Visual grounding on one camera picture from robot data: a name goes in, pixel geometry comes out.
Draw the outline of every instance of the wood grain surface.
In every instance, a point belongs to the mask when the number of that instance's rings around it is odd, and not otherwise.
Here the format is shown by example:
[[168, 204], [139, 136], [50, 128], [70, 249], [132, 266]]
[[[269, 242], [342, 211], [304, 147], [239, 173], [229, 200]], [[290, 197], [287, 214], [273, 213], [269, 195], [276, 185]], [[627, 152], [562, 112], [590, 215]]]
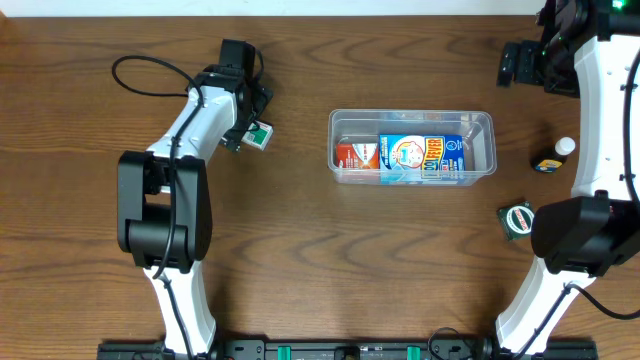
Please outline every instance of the wood grain surface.
[[[563, 200], [577, 155], [555, 175], [528, 160], [579, 137], [579, 101], [495, 86], [509, 40], [533, 17], [110, 18], [0, 21], [0, 358], [91, 359], [105, 339], [164, 333], [155, 294], [116, 243], [116, 165], [173, 123], [184, 99], [115, 84], [127, 54], [191, 74], [222, 38], [264, 53], [276, 96], [262, 153], [219, 149], [209, 169], [214, 235], [209, 306], [226, 334], [272, 339], [426, 338], [451, 326], [489, 334], [531, 265], [528, 240], [505, 241], [495, 212]], [[125, 81], [175, 91], [153, 65]], [[498, 170], [469, 188], [339, 185], [327, 169], [338, 108], [482, 110]], [[640, 259], [590, 290], [614, 310], [640, 306]], [[555, 337], [593, 337], [602, 359], [640, 357], [640, 322], [578, 298]]]

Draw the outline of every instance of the white backdrop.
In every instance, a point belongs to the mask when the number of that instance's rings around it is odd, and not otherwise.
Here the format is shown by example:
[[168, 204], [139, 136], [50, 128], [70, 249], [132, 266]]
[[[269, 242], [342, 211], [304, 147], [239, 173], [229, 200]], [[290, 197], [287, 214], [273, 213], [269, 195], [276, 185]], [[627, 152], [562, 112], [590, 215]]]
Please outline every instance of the white backdrop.
[[533, 15], [544, 0], [0, 0], [23, 16]]

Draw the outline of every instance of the black bottle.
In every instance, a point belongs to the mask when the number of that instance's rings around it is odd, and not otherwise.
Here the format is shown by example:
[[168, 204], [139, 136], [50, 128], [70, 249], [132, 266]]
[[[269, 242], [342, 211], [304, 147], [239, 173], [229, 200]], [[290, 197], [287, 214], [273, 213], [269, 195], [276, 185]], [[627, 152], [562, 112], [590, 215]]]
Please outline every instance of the black bottle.
[[540, 156], [533, 159], [531, 166], [535, 171], [544, 173], [555, 172], [567, 161], [567, 157], [569, 157], [569, 154], [575, 149], [575, 141], [573, 141], [572, 138], [563, 137], [558, 140], [553, 149], [544, 151]]

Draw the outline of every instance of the plastic container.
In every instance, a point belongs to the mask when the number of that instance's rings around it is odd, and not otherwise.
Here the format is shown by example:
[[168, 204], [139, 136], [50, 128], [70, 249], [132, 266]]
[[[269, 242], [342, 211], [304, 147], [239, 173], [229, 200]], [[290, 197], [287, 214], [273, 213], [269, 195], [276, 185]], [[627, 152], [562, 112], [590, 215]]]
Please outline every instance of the plastic container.
[[[465, 170], [454, 173], [336, 166], [337, 144], [379, 143], [381, 134], [461, 135]], [[469, 186], [497, 168], [491, 116], [480, 111], [334, 110], [329, 117], [327, 155], [336, 181], [346, 184]], [[415, 171], [422, 175], [420, 180], [415, 179]]]

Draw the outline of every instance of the blue box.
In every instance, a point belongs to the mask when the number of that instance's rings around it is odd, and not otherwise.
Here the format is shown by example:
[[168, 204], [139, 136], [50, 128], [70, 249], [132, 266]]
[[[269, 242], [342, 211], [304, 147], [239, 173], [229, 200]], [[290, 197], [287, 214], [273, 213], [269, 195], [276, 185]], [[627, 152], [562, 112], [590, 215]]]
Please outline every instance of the blue box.
[[380, 135], [383, 184], [455, 181], [464, 166], [460, 135]]

